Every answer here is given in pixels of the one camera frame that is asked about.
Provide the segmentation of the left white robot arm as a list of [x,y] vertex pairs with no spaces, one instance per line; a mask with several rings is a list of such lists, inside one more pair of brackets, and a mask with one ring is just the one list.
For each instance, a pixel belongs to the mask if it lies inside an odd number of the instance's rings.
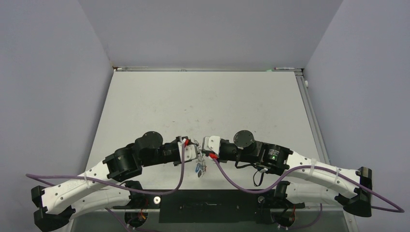
[[66,226],[74,218],[115,206],[138,208],[148,195],[159,197],[160,191],[144,190],[135,177],[143,168],[172,163],[184,168],[197,158],[197,145],[188,137],[164,142],[155,131],[146,132],[133,143],[117,149],[89,170],[77,176],[64,176],[63,182],[49,185],[47,176],[30,175],[41,184],[31,190],[37,210],[34,223],[43,232]]

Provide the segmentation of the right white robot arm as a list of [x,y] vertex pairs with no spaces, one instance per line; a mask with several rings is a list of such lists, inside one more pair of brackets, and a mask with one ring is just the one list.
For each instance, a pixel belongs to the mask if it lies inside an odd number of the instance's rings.
[[[372,215],[372,170],[367,167],[338,168],[287,147],[257,141],[248,130],[237,132],[232,143],[211,136],[206,145],[211,150],[209,156],[216,161],[242,162],[263,174],[278,175],[273,200],[280,207],[289,203],[326,203],[341,205],[355,216]],[[294,184],[292,191],[280,188],[280,181],[287,176],[307,184]]]

